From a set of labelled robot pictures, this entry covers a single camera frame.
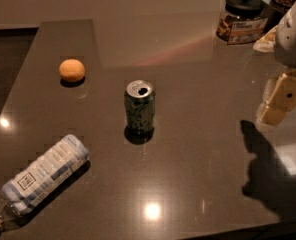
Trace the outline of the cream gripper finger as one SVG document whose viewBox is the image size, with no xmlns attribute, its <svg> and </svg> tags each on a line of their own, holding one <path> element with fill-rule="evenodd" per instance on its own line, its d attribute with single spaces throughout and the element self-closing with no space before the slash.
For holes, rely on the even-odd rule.
<svg viewBox="0 0 296 240">
<path fill-rule="evenodd" d="M 279 125 L 296 107 L 296 69 L 291 68 L 267 81 L 257 121 L 269 126 Z"/>
</svg>

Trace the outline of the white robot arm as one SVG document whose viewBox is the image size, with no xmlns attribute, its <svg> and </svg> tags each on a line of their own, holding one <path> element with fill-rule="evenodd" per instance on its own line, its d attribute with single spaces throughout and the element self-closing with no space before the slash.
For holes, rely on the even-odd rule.
<svg viewBox="0 0 296 240">
<path fill-rule="evenodd" d="M 274 54 L 286 71 L 267 81 L 256 115 L 259 124 L 269 127 L 279 125 L 296 107 L 296 2 L 276 28 Z"/>
</svg>

